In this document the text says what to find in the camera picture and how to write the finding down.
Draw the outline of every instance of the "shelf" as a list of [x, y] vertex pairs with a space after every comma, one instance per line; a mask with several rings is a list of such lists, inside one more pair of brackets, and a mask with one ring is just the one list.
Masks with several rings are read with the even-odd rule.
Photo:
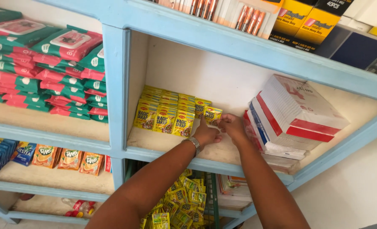
[[103, 24], [134, 29], [377, 99], [377, 75], [373, 73], [256, 38], [149, 1], [38, 1], [99, 18]]
[[103, 169], [92, 176], [75, 170], [26, 167], [13, 161], [0, 170], [0, 189], [95, 201], [104, 201], [115, 191], [112, 174]]
[[0, 137], [105, 154], [109, 125], [0, 103]]
[[[199, 124], [199, 120], [195, 119], [192, 133], [195, 132]], [[226, 133], [221, 134], [223, 136], [222, 141], [206, 146], [192, 160], [189, 168], [244, 177], [237, 148]], [[130, 157], [133, 157], [132, 159], [135, 160], [153, 161], [164, 152], [178, 145], [183, 139], [183, 137], [172, 134], [158, 133], [133, 127], [127, 140], [127, 153], [130, 153]], [[276, 174], [286, 185], [293, 182], [291, 175]]]
[[[97, 210], [103, 203], [95, 203], [95, 210]], [[48, 196], [48, 195], [35, 195], [30, 200], [18, 200], [12, 207], [11, 211], [20, 211], [27, 213], [38, 213], [45, 215], [63, 216], [67, 211], [71, 211], [73, 208], [62, 203], [60, 197]], [[91, 215], [84, 215], [83, 218], [91, 218]]]

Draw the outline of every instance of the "printed number 4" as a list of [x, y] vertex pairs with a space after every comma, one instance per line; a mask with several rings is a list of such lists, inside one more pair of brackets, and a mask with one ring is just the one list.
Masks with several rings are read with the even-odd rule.
[[292, 91], [290, 91], [290, 86], [288, 85], [288, 83], [284, 83], [284, 84], [285, 84], [286, 90], [288, 91], [289, 94], [291, 94], [291, 95], [297, 95], [300, 99], [304, 100], [304, 96], [302, 94], [300, 94], [296, 90], [296, 88], [292, 88]]

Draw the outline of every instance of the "silver watch band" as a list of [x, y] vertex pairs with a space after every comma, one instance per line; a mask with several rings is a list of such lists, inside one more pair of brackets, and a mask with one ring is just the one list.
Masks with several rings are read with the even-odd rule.
[[182, 142], [184, 142], [184, 141], [191, 141], [194, 144], [194, 146], [195, 146], [194, 157], [197, 157], [197, 155], [200, 153], [200, 143], [197, 141], [197, 139], [190, 137], [190, 138], [186, 138], [186, 139], [182, 140]]

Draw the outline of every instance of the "plastic bottle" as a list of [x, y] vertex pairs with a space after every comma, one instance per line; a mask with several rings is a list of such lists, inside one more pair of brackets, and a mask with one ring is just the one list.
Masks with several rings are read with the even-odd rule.
[[65, 216], [81, 218], [84, 214], [92, 214], [95, 210], [94, 201], [74, 200], [68, 198], [62, 198], [61, 201], [74, 209], [74, 211], [68, 211]]

